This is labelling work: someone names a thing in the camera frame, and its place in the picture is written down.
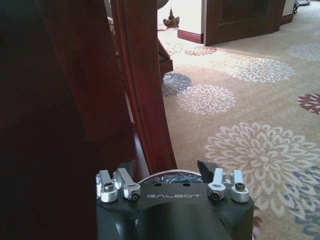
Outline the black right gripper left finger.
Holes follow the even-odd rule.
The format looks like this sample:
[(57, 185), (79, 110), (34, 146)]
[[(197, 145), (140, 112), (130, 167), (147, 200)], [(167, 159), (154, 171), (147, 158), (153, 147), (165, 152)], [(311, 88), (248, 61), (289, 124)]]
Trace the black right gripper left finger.
[(120, 163), (110, 174), (107, 169), (95, 175), (96, 198), (103, 203), (114, 203), (119, 194), (128, 201), (137, 201), (141, 196), (141, 185), (134, 182), (135, 161)]

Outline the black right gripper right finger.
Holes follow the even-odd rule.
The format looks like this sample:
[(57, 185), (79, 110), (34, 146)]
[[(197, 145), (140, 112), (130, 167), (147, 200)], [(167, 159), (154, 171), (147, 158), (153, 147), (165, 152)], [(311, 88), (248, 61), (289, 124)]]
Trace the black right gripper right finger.
[(246, 187), (243, 172), (239, 169), (227, 174), (223, 168), (212, 162), (197, 161), (202, 181), (207, 184), (207, 195), (218, 202), (226, 197), (236, 203), (247, 203), (250, 191)]

